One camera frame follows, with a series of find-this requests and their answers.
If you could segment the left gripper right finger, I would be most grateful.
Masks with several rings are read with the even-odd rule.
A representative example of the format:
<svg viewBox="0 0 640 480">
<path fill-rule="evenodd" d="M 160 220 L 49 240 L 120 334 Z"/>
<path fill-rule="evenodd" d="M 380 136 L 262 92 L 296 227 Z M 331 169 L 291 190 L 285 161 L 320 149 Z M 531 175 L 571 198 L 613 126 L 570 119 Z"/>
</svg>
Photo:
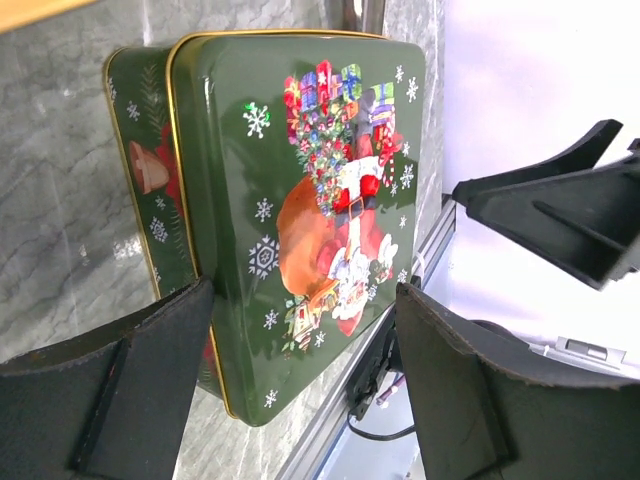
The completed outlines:
<svg viewBox="0 0 640 480">
<path fill-rule="evenodd" d="M 635 479 L 639 384 L 567 365 L 396 288 L 401 360 L 430 479 Z"/>
</svg>

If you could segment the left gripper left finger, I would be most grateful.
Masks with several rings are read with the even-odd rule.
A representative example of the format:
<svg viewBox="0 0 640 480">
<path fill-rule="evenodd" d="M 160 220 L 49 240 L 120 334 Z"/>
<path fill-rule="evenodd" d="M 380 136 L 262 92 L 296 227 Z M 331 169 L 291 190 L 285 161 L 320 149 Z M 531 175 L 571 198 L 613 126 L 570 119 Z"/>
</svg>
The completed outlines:
<svg viewBox="0 0 640 480">
<path fill-rule="evenodd" d="M 213 304 L 203 277 L 2 363 L 2 478 L 172 478 Z"/>
</svg>

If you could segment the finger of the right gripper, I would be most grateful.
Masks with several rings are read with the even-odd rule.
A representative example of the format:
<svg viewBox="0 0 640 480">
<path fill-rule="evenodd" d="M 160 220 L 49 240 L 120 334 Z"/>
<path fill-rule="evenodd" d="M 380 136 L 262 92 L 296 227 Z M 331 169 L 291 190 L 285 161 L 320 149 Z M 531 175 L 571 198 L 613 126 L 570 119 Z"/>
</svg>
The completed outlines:
<svg viewBox="0 0 640 480">
<path fill-rule="evenodd" d="M 639 271 L 639 152 L 473 195 L 467 216 L 602 289 Z"/>
<path fill-rule="evenodd" d="M 592 169 L 622 129 L 614 119 L 598 121 L 578 141 L 561 153 L 536 164 L 459 182 L 452 192 L 458 203 L 485 191 L 540 180 L 562 174 Z"/>
</svg>

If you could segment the metal tongs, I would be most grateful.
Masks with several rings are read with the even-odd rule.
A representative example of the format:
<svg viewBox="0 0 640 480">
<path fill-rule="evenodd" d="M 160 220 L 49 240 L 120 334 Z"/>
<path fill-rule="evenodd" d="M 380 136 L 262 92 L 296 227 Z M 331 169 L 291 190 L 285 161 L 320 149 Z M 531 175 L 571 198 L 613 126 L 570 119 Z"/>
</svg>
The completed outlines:
<svg viewBox="0 0 640 480">
<path fill-rule="evenodd" d="M 342 0 L 339 5 L 342 30 L 383 34 L 385 0 Z"/>
</svg>

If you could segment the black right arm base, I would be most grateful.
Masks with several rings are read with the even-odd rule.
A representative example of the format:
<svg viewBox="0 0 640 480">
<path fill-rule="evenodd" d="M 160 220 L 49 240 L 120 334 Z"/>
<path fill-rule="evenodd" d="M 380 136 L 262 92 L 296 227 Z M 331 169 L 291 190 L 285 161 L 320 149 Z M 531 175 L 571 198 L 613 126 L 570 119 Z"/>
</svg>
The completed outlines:
<svg viewBox="0 0 640 480">
<path fill-rule="evenodd" d="M 388 312 L 347 381 L 349 413 L 357 420 L 364 417 L 389 371 L 403 371 L 394 309 Z"/>
</svg>

